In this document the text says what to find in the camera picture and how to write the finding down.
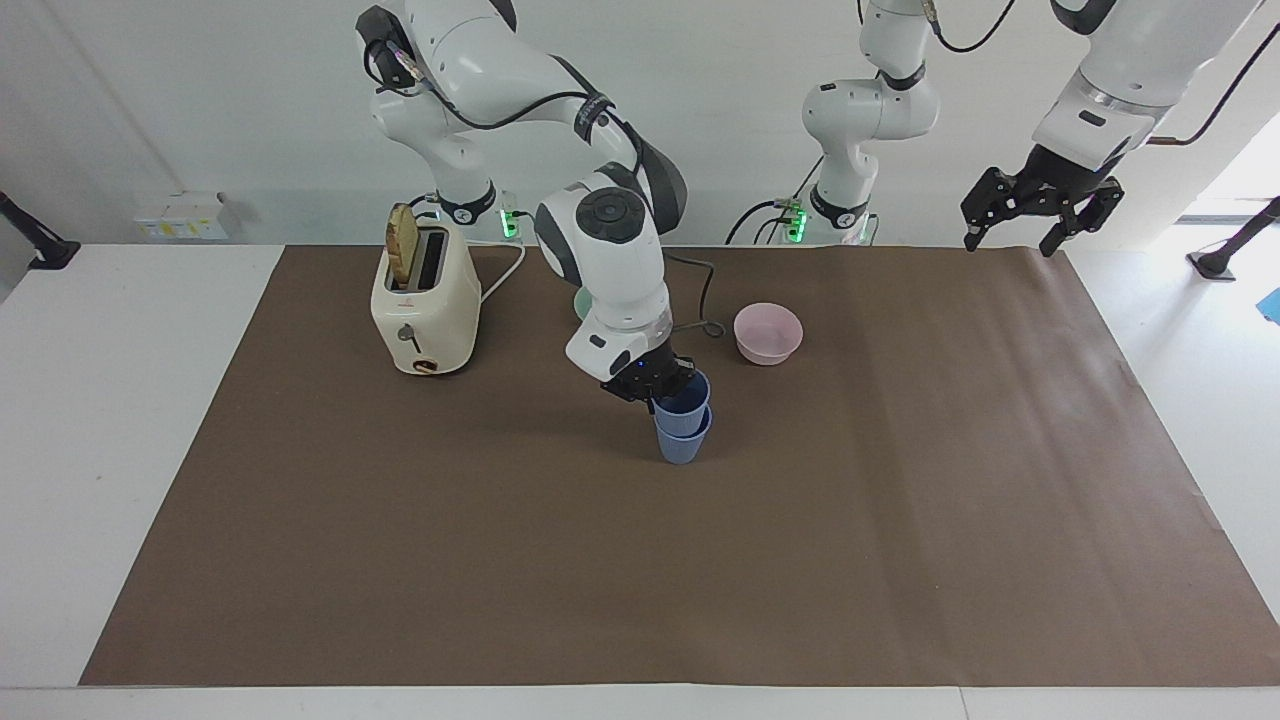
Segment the blue cup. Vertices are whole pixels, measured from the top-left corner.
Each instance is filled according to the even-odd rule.
[[[701,432],[710,411],[712,383],[698,370],[689,386],[673,397],[653,404],[658,429],[676,438],[690,438]]]
[[[689,465],[692,462],[694,457],[698,457],[698,451],[703,448],[703,441],[707,439],[707,433],[710,432],[714,419],[712,409],[705,407],[701,425],[692,437],[675,437],[658,425],[658,447],[662,450],[662,456],[667,459],[667,462],[672,465]]]

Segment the black mount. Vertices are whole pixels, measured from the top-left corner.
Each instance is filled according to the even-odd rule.
[[[822,193],[818,192],[818,186],[813,186],[813,192],[809,193],[809,202],[813,204],[813,209],[817,210],[819,215],[827,218],[831,227],[837,231],[847,231],[849,228],[858,224],[858,220],[863,219],[867,214],[867,209],[870,206],[870,201],[863,202],[856,208],[840,208],[832,205],[823,200]]]
[[[356,18],[356,32],[365,41],[366,56],[364,61],[367,64],[372,60],[378,65],[383,85],[397,90],[413,87],[416,81],[387,47],[388,42],[394,42],[397,47],[417,60],[417,56],[413,55],[413,45],[408,41],[408,35],[404,33],[404,26],[401,24],[394,13],[381,5],[374,5]]]
[[[1107,174],[1119,161],[1114,158],[1094,172],[1037,145],[1016,176],[987,169],[960,204],[969,224],[965,249],[978,250],[991,228],[1023,215],[1059,218],[1039,245],[1046,258],[1082,232],[1098,232],[1124,200],[1120,181]],[[1082,202],[1087,205],[1078,211]]]
[[[1059,0],[1053,0],[1053,14],[1076,35],[1093,35],[1102,20],[1107,19],[1116,0],[1085,0],[1078,10],[1068,10]]]
[[[439,190],[435,193],[440,197],[440,209],[444,210],[444,214],[460,225],[476,224],[480,222],[480,217],[498,202],[498,188],[493,186],[493,181],[489,181],[489,190],[485,191],[484,196],[471,202],[451,202],[440,195]]]
[[[1213,252],[1192,252],[1187,259],[1199,272],[1202,278],[1207,281],[1233,282],[1235,281],[1235,275],[1228,268],[1231,258],[1276,220],[1280,220],[1280,197],[1271,200],[1270,205],[1245,223],[1240,228],[1240,232],[1235,233],[1235,237],[1226,241],[1226,245],[1219,250]]]
[[[3,192],[0,192],[0,215],[4,215],[13,227],[18,228],[18,232],[36,249],[37,258],[27,265],[32,270],[61,270],[79,252],[81,243],[63,240],[61,236],[45,227],[45,223],[18,208]]]
[[[652,413],[653,401],[680,395],[696,370],[691,359],[676,356],[668,340],[623,368],[612,380],[600,383],[600,387],[627,402],[644,401]]]

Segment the wall outlet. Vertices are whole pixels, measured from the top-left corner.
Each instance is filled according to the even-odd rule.
[[[133,222],[151,240],[230,240],[239,227],[219,196],[196,192],[143,205]]]

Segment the white wall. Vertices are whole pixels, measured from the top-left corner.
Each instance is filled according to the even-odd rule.
[[[1213,184],[1202,200],[1263,199],[1280,195],[1280,115],[1276,115]]]
[[[175,176],[188,190],[225,192],[252,242],[379,242],[389,204],[433,183],[367,115],[353,24],[371,1],[5,0],[0,187],[91,241],[129,238],[136,193],[172,190]],[[799,118],[809,87],[872,73],[852,0],[516,5],[529,42],[572,59],[680,164],[692,193],[675,242],[719,242],[746,205],[790,193],[818,154]],[[961,41],[1004,0],[940,5]],[[1265,5],[1166,129],[1193,129],[1277,19],[1280,4]],[[946,102],[936,132],[876,150],[881,241],[957,245],[960,199],[988,165],[1021,167],[1032,129],[1087,47],[1043,0],[1019,3],[983,53],[948,56],[934,45],[929,68]],[[90,67],[73,63],[79,51]],[[1172,223],[1280,110],[1268,81],[1277,70],[1274,51],[1196,147],[1126,160],[1129,199],[1105,237],[1078,242],[1143,245]],[[554,126],[508,128],[484,146],[495,178],[526,206],[598,164]],[[1044,228],[1010,224],[992,243],[1034,243]]]

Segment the brown paper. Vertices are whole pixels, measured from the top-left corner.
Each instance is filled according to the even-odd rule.
[[[492,281],[509,261],[479,255]],[[1065,258],[700,251],[716,427],[662,461],[526,264],[392,366],[376,247],[291,247],[83,684],[1272,685],[1280,630]],[[689,320],[701,274],[672,265]],[[408,457],[388,451],[410,423]]]

